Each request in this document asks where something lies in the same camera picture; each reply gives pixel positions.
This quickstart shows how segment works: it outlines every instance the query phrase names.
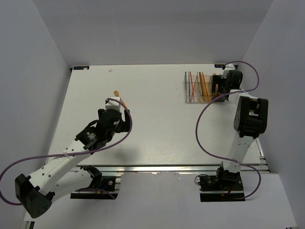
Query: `white tabletop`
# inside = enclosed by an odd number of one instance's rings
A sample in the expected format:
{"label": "white tabletop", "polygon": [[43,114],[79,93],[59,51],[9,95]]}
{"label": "white tabletop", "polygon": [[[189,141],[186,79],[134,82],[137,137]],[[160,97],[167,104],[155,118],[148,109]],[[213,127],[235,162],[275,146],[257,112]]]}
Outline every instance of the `white tabletop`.
{"label": "white tabletop", "polygon": [[[295,220],[277,174],[262,174],[258,191],[245,202],[200,202],[194,174],[126,173],[116,200],[56,201],[34,229],[284,229]],[[241,174],[245,193],[257,174]]]}
{"label": "white tabletop", "polygon": [[[97,110],[104,108],[105,99],[117,90],[130,109],[132,133],[118,146],[92,155],[81,165],[220,163],[196,142],[195,124],[205,105],[185,103],[185,71],[222,73],[213,64],[90,66],[88,70],[73,70],[49,154],[62,152],[90,121],[98,118]],[[211,105],[203,115],[199,138],[211,153],[227,155],[235,132],[235,112],[236,106],[227,101]],[[111,143],[124,134],[116,134]],[[260,162],[255,144],[244,162]]]}

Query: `orange stick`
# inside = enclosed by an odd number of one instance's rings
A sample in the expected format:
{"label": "orange stick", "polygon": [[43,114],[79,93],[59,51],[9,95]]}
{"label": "orange stick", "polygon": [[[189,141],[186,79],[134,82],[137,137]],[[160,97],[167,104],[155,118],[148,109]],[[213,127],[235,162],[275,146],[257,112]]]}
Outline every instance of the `orange stick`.
{"label": "orange stick", "polygon": [[209,98],[208,90],[206,89],[204,74],[201,73],[201,76],[202,76],[202,78],[203,78],[204,88],[205,88],[205,92],[206,92],[206,100],[209,102],[209,101],[210,101],[210,98]]}
{"label": "orange stick", "polygon": [[193,97],[194,97],[194,90],[193,90],[193,78],[192,78],[192,73],[190,72],[190,76],[191,76],[191,85],[192,85],[192,96],[191,96],[191,101],[193,100]]}

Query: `clear acrylic holder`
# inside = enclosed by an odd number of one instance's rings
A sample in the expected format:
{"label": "clear acrylic holder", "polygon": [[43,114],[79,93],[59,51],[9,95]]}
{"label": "clear acrylic holder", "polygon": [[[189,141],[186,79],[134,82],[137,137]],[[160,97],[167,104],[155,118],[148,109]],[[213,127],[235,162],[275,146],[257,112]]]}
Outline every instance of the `clear acrylic holder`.
{"label": "clear acrylic holder", "polygon": [[208,103],[219,93],[212,93],[211,76],[204,75],[202,72],[192,74],[185,72],[184,75],[184,92],[185,102],[187,103]]}

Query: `white wall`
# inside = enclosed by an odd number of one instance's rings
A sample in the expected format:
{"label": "white wall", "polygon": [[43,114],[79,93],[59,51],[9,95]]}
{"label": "white wall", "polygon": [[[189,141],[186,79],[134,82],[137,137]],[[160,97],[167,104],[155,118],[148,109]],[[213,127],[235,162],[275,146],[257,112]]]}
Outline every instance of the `white wall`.
{"label": "white wall", "polygon": [[[69,81],[69,69],[31,0],[0,1],[0,170],[15,160],[47,154]],[[1,181],[15,198],[14,179],[41,161],[19,164]],[[0,224],[17,229],[22,206],[0,200]]]}
{"label": "white wall", "polygon": [[241,59],[272,0],[33,0],[67,64]]}
{"label": "white wall", "polygon": [[[254,95],[269,99],[268,127],[261,136],[270,169],[279,173],[298,227],[305,229],[305,2],[275,0],[244,60],[261,75]],[[244,70],[244,88],[255,85]]]}

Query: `white panel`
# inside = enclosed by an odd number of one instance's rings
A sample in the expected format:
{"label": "white panel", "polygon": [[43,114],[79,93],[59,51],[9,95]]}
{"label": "white panel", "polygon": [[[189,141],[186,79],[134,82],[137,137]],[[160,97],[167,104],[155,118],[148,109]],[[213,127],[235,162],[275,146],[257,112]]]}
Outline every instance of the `white panel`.
{"label": "white panel", "polygon": [[[222,73],[213,64],[90,66],[73,70],[58,128],[50,153],[98,117],[105,99],[117,90],[130,109],[133,129],[118,146],[92,155],[81,165],[219,164],[221,160],[203,152],[195,138],[197,118],[205,104],[187,104],[184,98],[185,71]],[[226,156],[234,139],[236,105],[226,101],[211,105],[199,125],[199,138],[211,153]],[[121,139],[116,134],[107,145]],[[260,162],[252,144],[245,163]]]}
{"label": "white panel", "polygon": [[[116,200],[66,196],[35,219],[35,229],[284,229],[296,226],[276,174],[262,174],[257,193],[246,202],[234,203],[200,202],[194,176],[124,174]],[[242,179],[248,193],[258,180],[257,174],[243,174]]]}
{"label": "white panel", "polygon": [[[69,69],[31,0],[0,1],[0,171],[28,156],[47,154],[69,80]],[[43,160],[10,169],[1,190],[15,197],[15,178]],[[1,228],[19,228],[23,207],[0,200]]]}
{"label": "white panel", "polygon": [[[280,175],[298,228],[305,228],[304,9],[302,0],[275,0],[244,56],[261,75],[253,94],[269,100],[261,142],[270,169]],[[251,88],[253,75],[246,68],[244,73],[244,88]]]}
{"label": "white panel", "polygon": [[240,60],[272,0],[34,3],[71,67]]}

